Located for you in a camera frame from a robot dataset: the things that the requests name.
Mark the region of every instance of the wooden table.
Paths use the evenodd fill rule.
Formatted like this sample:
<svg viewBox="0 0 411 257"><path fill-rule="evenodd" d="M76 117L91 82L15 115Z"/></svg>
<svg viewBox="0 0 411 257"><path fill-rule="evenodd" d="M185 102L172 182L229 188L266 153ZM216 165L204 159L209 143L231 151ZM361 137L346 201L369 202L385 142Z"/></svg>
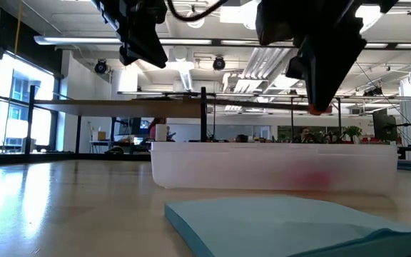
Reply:
<svg viewBox="0 0 411 257"><path fill-rule="evenodd" d="M166 201L288 194L411 224L411 172L390 196L155 185L151 164L62 161L0 167L0 256L192 256L164 218Z"/></svg>

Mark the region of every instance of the person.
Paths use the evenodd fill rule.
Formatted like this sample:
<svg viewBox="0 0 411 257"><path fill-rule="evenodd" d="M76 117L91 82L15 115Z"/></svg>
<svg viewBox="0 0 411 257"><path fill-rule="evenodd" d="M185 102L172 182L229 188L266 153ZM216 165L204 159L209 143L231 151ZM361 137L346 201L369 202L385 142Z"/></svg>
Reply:
<svg viewBox="0 0 411 257"><path fill-rule="evenodd" d="M234 139L236 143L248 143L248 136L240 134Z"/></svg>
<svg viewBox="0 0 411 257"><path fill-rule="evenodd" d="M150 139L155 139L156 137L156 125L166 124L166 118L154 118L153 121L148 126L148 137Z"/></svg>
<svg viewBox="0 0 411 257"><path fill-rule="evenodd" d="M299 131L299 136L295 136L291 143L315 143L315 140L310 133L310 128L303 127Z"/></svg>

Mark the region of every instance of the computer monitor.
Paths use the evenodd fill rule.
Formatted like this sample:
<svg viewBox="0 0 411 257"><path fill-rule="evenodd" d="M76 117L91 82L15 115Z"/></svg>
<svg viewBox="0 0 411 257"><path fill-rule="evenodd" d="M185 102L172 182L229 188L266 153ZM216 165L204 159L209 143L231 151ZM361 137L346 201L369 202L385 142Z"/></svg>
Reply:
<svg viewBox="0 0 411 257"><path fill-rule="evenodd" d="M374 120L374 134L376 139L382 141L397 141L396 118L386 115L385 112L375 111L372 114Z"/></svg>
<svg viewBox="0 0 411 257"><path fill-rule="evenodd" d="M119 118L117 122L119 123L117 136L145 135L148 133L148 122L142 122L141 118Z"/></svg>

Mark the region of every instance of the table surface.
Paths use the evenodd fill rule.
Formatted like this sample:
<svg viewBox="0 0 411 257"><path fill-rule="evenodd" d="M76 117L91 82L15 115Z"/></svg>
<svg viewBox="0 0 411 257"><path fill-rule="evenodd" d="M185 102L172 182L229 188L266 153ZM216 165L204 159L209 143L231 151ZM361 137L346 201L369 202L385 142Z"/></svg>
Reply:
<svg viewBox="0 0 411 257"><path fill-rule="evenodd" d="M35 100L34 105L76 116L200 118L199 101Z"/></svg>
<svg viewBox="0 0 411 257"><path fill-rule="evenodd" d="M411 172L390 196L155 185L148 162L61 161L0 167L0 256L193 256L166 201L287 194L411 224Z"/></svg>

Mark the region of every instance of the blue mat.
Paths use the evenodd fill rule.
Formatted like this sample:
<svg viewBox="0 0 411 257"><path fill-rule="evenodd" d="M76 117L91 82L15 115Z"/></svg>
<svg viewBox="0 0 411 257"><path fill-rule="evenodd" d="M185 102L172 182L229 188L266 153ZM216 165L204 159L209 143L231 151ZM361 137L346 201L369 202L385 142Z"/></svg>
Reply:
<svg viewBox="0 0 411 257"><path fill-rule="evenodd" d="M411 226L289 196L167 203L197 256L411 256Z"/></svg>

